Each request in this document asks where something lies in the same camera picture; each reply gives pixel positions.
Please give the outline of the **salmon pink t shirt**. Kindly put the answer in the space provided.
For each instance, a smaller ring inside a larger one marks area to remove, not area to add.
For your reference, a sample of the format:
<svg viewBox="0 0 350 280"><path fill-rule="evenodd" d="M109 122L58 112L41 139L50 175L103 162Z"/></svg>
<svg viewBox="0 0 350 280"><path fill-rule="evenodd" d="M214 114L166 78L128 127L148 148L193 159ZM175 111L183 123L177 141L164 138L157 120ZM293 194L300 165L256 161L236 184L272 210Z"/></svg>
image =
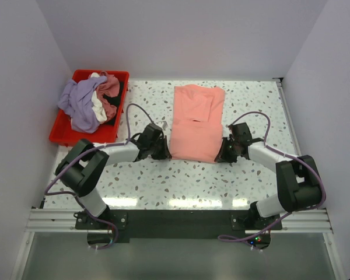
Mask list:
<svg viewBox="0 0 350 280"><path fill-rule="evenodd" d="M170 154L173 159L214 163L222 145L225 91L219 87L176 86Z"/></svg>

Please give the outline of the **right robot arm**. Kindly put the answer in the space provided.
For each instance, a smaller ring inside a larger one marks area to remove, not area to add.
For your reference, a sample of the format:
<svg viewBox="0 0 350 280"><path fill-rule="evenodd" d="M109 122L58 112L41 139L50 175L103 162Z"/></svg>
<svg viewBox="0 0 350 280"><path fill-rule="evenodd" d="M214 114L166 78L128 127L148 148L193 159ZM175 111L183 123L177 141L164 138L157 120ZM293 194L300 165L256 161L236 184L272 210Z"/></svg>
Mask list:
<svg viewBox="0 0 350 280"><path fill-rule="evenodd" d="M253 202L237 220L243 228L262 229L280 214L311 209L326 198L316 163L309 156L287 154L274 149L264 139L253 138L243 122L229 126L230 135L222 139L215 161L236 163L238 158L257 162L276 175L276 194Z"/></svg>

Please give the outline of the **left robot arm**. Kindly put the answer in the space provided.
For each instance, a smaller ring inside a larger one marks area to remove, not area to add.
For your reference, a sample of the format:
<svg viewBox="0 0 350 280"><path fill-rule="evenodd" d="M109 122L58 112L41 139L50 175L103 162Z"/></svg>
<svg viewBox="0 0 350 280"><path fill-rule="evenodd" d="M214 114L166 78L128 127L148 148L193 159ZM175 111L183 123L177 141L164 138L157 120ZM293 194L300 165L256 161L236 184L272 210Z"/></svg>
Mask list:
<svg viewBox="0 0 350 280"><path fill-rule="evenodd" d="M81 139L68 152L55 170L55 181L72 190L73 196L89 213L89 223L96 229L105 228L110 220L110 208L97 190L104 168L116 163L137 162L146 158L171 159L167 136L156 124L148 124L143 132L124 142L93 144Z"/></svg>

